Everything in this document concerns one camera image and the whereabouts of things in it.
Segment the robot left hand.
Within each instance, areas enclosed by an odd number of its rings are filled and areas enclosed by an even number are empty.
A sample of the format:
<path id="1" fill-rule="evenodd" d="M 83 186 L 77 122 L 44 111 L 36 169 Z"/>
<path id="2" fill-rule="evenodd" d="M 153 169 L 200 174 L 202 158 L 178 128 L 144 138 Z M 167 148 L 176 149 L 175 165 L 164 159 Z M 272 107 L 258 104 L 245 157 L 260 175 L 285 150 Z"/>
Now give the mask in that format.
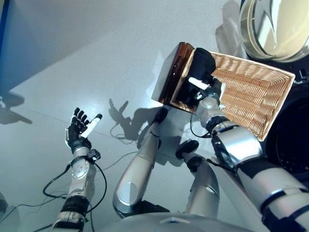
<path id="1" fill-rule="evenodd" d="M 65 130 L 65 143 L 74 154 L 79 148 L 91 150 L 92 144 L 88 136 L 92 133 L 97 124 L 102 120 L 103 115 L 97 114 L 92 120 L 80 108 L 75 108 L 71 117 L 70 125 Z"/>

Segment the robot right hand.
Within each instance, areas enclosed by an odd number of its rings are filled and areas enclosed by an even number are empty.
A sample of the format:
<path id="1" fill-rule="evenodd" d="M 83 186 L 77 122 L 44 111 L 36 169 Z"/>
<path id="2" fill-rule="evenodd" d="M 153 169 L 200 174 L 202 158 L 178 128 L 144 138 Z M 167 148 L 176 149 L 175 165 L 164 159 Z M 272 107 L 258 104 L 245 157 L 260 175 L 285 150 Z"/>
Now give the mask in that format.
<path id="1" fill-rule="evenodd" d="M 188 82 L 192 84 L 197 93 L 193 95 L 193 99 L 201 101 L 205 97 L 212 97 L 220 104 L 221 97 L 225 91 L 226 84 L 222 84 L 217 78 L 213 78 L 208 84 L 194 77 L 189 77 Z"/>

